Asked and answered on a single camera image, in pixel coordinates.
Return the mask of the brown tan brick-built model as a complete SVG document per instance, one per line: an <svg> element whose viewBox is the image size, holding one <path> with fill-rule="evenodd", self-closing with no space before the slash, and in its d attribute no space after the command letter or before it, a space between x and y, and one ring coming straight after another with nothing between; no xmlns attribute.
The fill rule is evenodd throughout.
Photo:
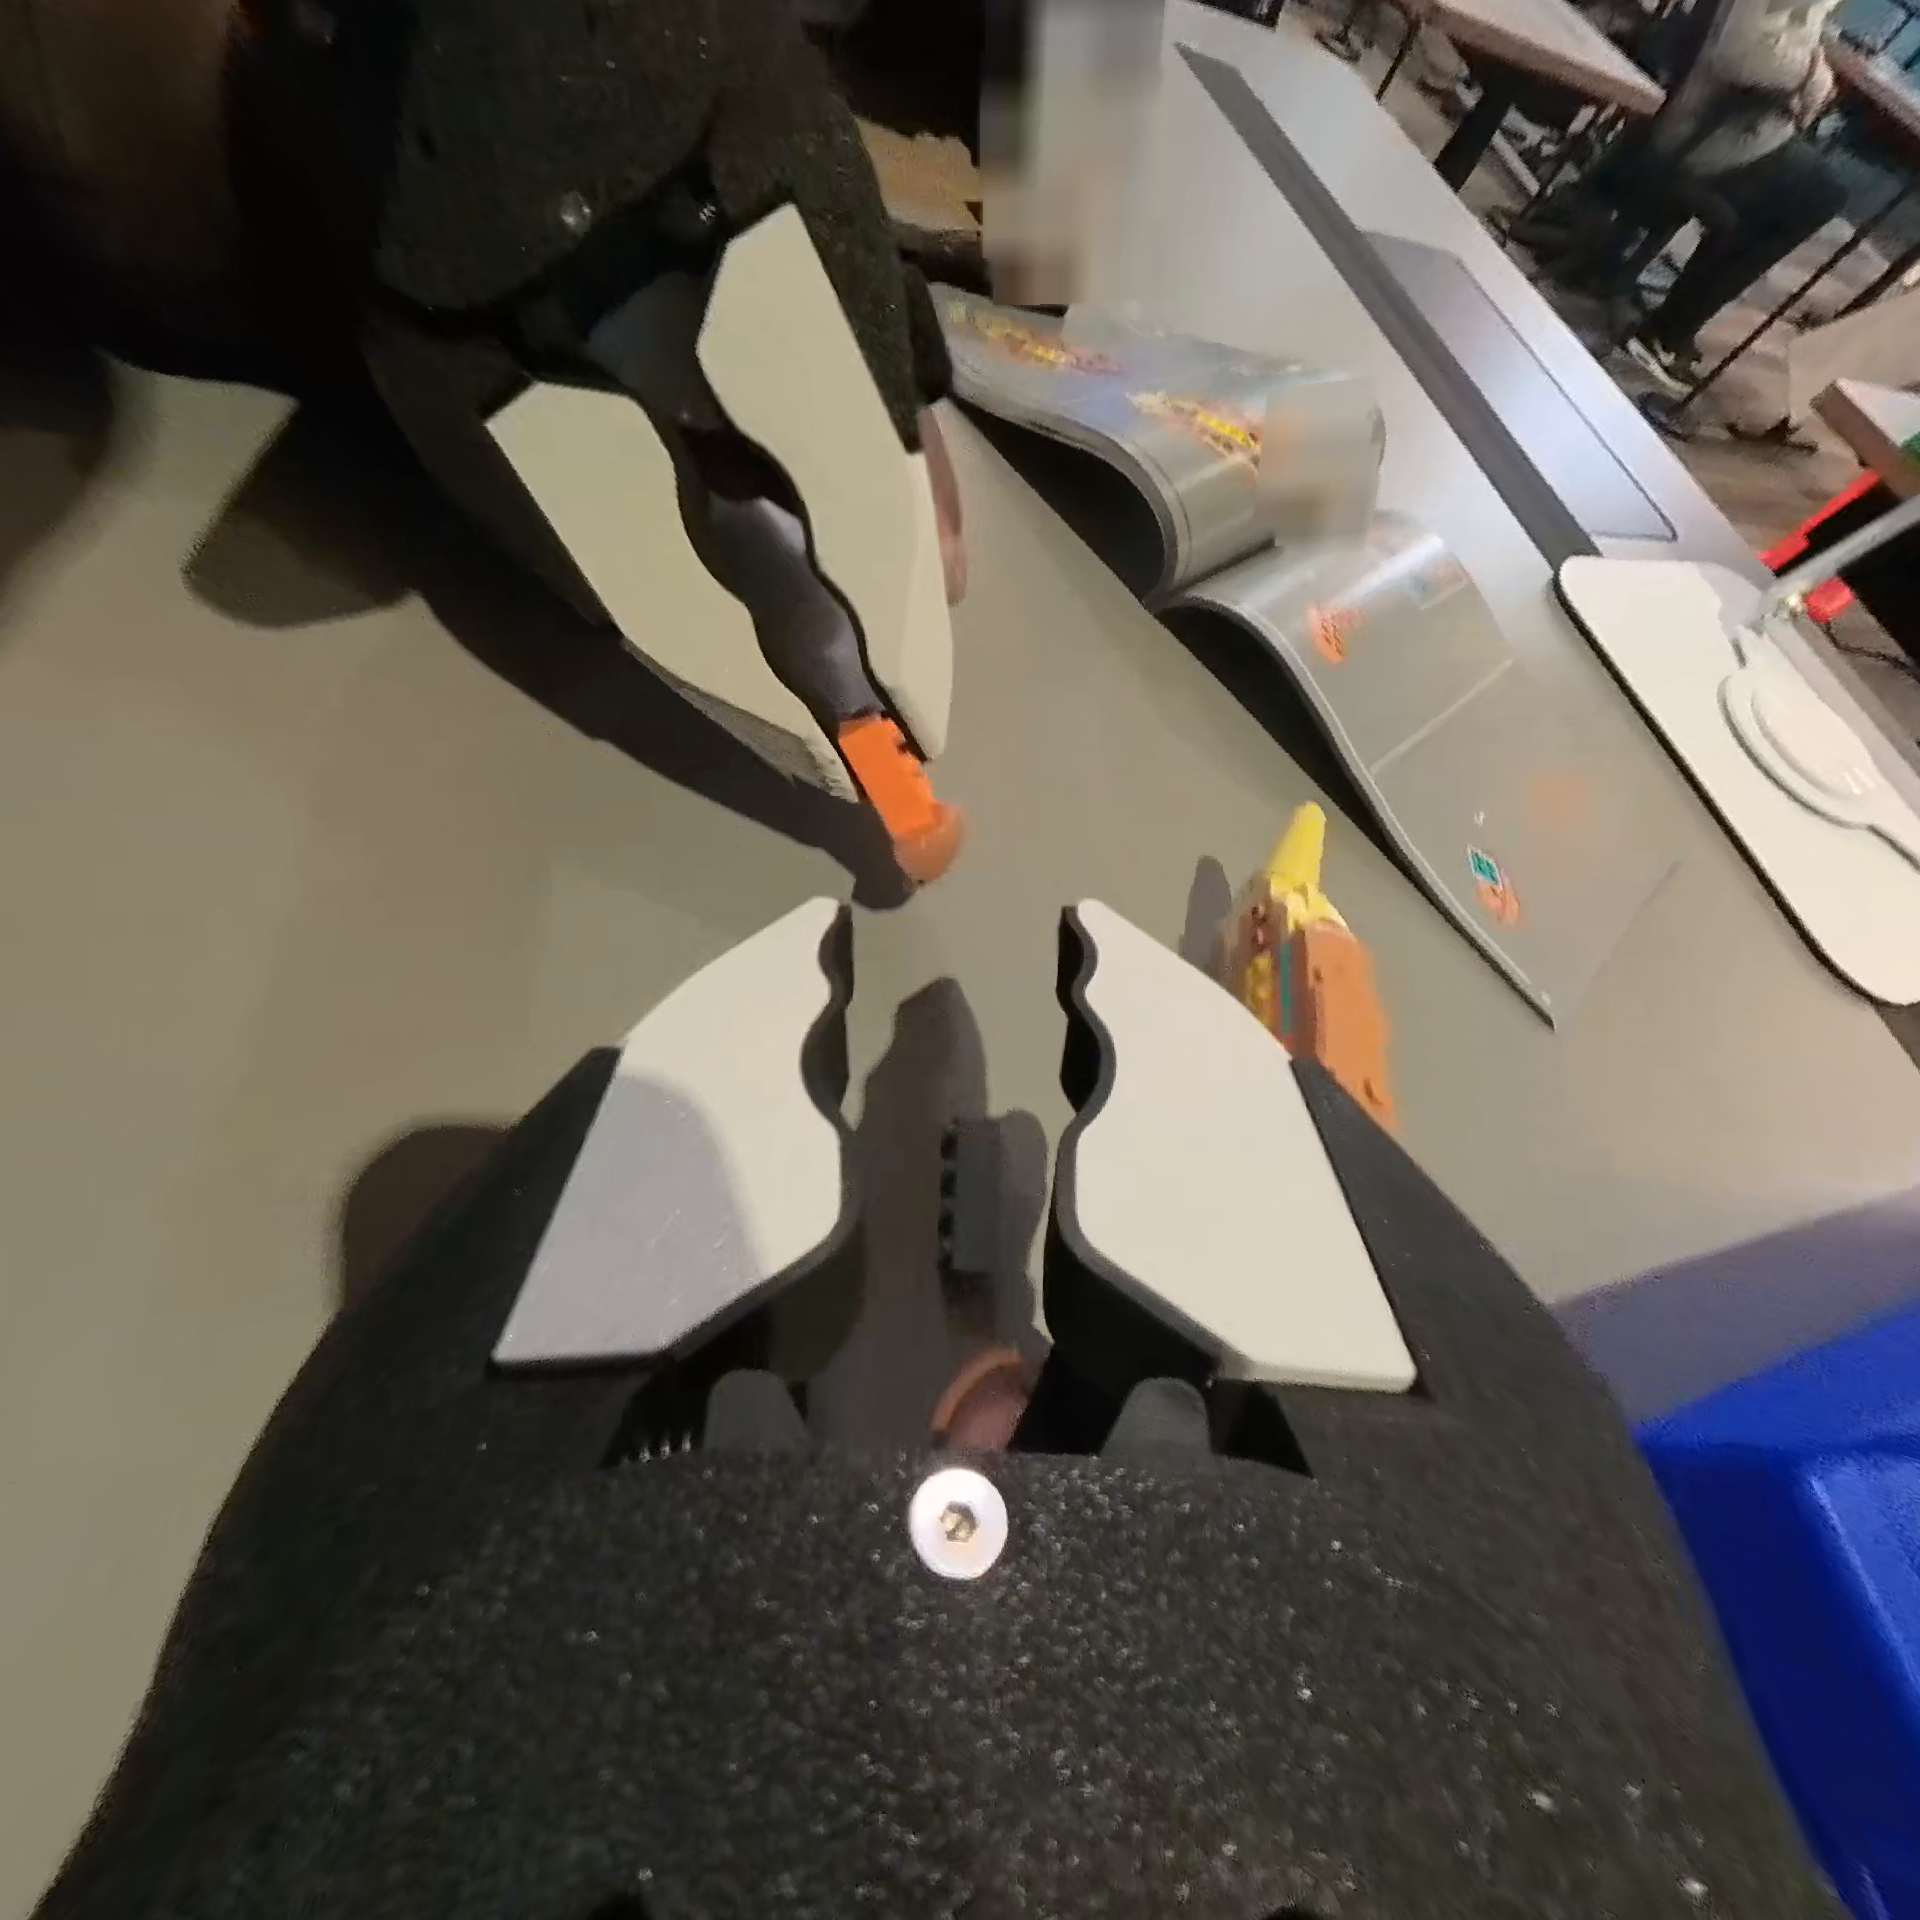
<svg viewBox="0 0 1920 1920"><path fill-rule="evenodd" d="M1386 1015L1370 950L1321 887L1324 811L1299 803L1235 895L1210 970L1295 1062L1312 1062L1396 1134Z"/></svg>

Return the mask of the blue plastic bin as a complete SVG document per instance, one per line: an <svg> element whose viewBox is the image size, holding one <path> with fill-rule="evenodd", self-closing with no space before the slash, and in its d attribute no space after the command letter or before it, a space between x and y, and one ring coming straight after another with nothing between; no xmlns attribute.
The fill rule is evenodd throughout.
<svg viewBox="0 0 1920 1920"><path fill-rule="evenodd" d="M1638 1425L1788 1808L1917 1918L1917 1311Z"/></svg>

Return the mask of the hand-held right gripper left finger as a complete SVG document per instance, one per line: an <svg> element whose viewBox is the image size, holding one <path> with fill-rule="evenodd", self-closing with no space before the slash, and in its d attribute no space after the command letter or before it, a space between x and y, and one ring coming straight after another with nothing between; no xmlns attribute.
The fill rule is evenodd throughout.
<svg viewBox="0 0 1920 1920"><path fill-rule="evenodd" d="M807 898L617 1046L495 1369L690 1356L853 1252L853 915Z"/></svg>

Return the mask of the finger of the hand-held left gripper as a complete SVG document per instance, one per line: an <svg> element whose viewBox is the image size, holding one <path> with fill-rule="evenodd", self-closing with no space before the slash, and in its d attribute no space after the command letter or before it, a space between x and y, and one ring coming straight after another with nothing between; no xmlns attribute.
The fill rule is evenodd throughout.
<svg viewBox="0 0 1920 1920"><path fill-rule="evenodd" d="M952 625L927 457L898 438L797 206L717 254L695 363L728 426L797 491L871 686L925 760L944 759Z"/></svg>
<svg viewBox="0 0 1920 1920"><path fill-rule="evenodd" d="M487 432L624 648L779 778L854 803L837 729L878 690L801 518L699 500L690 528L673 454L624 396L535 381Z"/></svg>

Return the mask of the white board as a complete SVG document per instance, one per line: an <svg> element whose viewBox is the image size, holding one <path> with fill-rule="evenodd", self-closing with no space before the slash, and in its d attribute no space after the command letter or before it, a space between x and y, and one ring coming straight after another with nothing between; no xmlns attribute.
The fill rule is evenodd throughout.
<svg viewBox="0 0 1920 1920"><path fill-rule="evenodd" d="M1557 595L1803 939L1864 999L1913 1008L1917 868L1877 837L1803 811L1720 714L1717 686L1738 668L1729 631L1755 604L1750 580L1720 565L1570 558L1557 567ZM1788 658L1785 619L1777 637L1788 668L1835 708Z"/></svg>

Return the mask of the grey desk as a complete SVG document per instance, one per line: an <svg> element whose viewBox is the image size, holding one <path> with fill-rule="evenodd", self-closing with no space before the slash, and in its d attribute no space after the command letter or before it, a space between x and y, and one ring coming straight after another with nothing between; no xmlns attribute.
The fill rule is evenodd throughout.
<svg viewBox="0 0 1920 1920"><path fill-rule="evenodd" d="M1385 500L1473 565L1677 865L1545 1025L1352 821L1418 1164L1638 1404L1917 1292L1917 1068L1811 958L1382 357ZM840 806L673 717L382 444L278 396L3 340L3 1692L120 1721L330 1311L589 1046L854 895L882 1151L1065 1123L1059 908L1172 945L1334 763L1243 641L1159 628L945 415L972 590L901 898Z"/></svg>

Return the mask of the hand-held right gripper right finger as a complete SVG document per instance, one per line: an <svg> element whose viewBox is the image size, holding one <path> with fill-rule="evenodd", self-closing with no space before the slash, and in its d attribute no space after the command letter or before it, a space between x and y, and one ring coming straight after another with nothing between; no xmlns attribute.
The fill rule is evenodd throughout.
<svg viewBox="0 0 1920 1920"><path fill-rule="evenodd" d="M1257 1015L1104 900L1059 926L1067 1123L1046 1321L1167 1331L1240 1382L1404 1394L1418 1363L1310 1096Z"/></svg>

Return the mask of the grey open instruction booklet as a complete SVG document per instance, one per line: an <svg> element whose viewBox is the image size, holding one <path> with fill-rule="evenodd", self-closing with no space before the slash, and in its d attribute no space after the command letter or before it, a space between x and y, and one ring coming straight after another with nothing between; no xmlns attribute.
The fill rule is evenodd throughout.
<svg viewBox="0 0 1920 1920"><path fill-rule="evenodd" d="M1447 539L1379 503L1370 381L1124 306L930 301L952 400L1147 611L1274 665L1399 868L1559 1025L1674 859Z"/></svg>

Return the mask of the grey long brick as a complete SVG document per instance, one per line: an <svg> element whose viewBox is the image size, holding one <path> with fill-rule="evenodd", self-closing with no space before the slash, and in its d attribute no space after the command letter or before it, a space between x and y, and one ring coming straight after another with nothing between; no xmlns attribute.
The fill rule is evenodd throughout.
<svg viewBox="0 0 1920 1920"><path fill-rule="evenodd" d="M941 1139L941 1271L988 1281L1002 1257L1004 1172L993 1117L949 1121Z"/></svg>

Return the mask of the orange brick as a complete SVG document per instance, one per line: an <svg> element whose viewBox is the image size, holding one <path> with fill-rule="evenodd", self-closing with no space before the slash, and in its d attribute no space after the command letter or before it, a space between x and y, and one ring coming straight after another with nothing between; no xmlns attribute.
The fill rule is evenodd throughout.
<svg viewBox="0 0 1920 1920"><path fill-rule="evenodd" d="M884 713L862 713L840 722L837 751L846 760L862 803L878 818L887 845L901 828L914 828L941 801L927 781L925 760Z"/></svg>

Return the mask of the grey top office table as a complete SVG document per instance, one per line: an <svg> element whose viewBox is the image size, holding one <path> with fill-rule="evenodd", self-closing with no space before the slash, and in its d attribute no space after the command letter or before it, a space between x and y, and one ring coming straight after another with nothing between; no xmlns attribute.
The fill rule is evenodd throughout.
<svg viewBox="0 0 1920 1920"><path fill-rule="evenodd" d="M1379 84L1379 101L1385 101L1404 57L1423 28L1438 32L1457 51L1483 68L1477 105L1434 158L1434 169L1448 191L1459 191L1477 173L1529 84L1551 84L1584 105L1620 107L1632 117L1651 117L1667 101L1667 90L1570 4L1389 6L1404 21L1404 37Z"/></svg>

